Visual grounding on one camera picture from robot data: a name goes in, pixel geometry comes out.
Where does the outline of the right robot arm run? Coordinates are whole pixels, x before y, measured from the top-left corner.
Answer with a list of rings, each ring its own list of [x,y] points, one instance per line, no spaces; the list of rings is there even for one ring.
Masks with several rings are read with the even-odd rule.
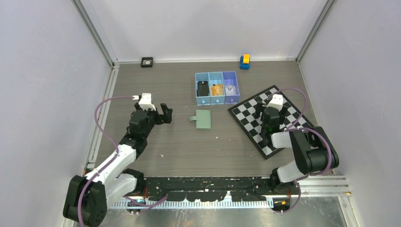
[[[257,103],[255,118],[260,118],[262,142],[269,148],[291,148],[294,160],[272,170],[268,190],[282,194],[294,180],[339,166],[339,156],[322,127],[280,129],[287,106]]]

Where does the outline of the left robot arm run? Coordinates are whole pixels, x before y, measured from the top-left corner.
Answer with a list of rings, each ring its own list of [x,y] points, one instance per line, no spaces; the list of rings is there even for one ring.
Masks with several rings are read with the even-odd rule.
[[[126,133],[115,151],[97,168],[84,176],[76,175],[69,183],[63,216],[83,226],[97,227],[109,207],[128,193],[141,195],[145,190],[144,174],[129,169],[145,150],[152,129],[170,124],[173,110],[161,103],[162,114],[156,108],[135,104]]]

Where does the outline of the white patterned card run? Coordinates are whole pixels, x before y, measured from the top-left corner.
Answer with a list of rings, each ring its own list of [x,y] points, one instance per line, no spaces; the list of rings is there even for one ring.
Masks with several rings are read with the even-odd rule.
[[[225,94],[226,94],[226,96],[235,96],[236,95],[235,85],[226,85],[225,86]]]

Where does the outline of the mint green card holder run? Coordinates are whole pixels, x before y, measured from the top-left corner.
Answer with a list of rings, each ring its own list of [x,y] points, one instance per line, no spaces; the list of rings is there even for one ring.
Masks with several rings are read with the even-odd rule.
[[[189,117],[189,122],[195,122],[196,129],[210,130],[211,124],[211,111],[210,110],[196,110],[195,115]]]

